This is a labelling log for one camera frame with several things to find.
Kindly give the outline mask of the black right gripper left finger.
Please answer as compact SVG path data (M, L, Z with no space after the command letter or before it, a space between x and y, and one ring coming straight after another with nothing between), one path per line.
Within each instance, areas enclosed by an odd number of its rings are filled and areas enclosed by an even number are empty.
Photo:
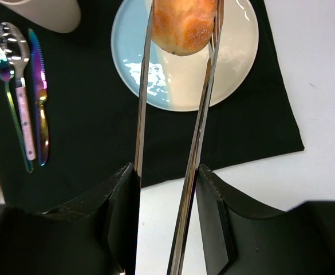
M139 198L128 163L45 213L0 204L0 274L134 274Z

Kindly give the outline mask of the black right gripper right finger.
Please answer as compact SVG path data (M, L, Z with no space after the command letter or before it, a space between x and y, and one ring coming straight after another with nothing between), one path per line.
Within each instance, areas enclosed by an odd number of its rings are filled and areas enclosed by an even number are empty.
M335 201L281 211L205 165L196 198L208 274L335 274Z

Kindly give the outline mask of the small round bread roll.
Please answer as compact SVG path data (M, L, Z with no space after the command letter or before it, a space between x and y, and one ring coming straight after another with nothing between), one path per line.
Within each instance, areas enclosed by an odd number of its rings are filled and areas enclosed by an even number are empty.
M217 8L216 0L154 1L152 41L177 56L201 51L213 33Z

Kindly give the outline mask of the stainless steel tongs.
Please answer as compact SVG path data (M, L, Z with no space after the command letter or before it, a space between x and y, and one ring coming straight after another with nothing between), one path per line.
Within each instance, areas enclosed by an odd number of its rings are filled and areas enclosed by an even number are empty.
M149 70L154 9L155 9L155 2L152 1L148 17L147 29L145 32L144 53L141 62L141 72L140 72L139 111L138 111L137 132L136 132L136 152L134 161L134 172L137 175L137 180L139 183L141 183L142 169L143 169L148 70ZM208 44L209 59L207 61L202 95L200 99L198 114L196 117L194 135L192 138L190 154L184 178L184 185L179 204L179 211L176 219L174 237L172 240L170 258L167 268L168 275L178 275L182 273L188 228L190 224L191 210L194 201L194 192L197 181L198 166L200 163L200 156L202 151L207 114L210 106L211 93L214 85L214 75L215 75L216 63L218 60L219 44L222 33L223 20L224 20L224 2L219 1L218 7L216 8L213 34Z

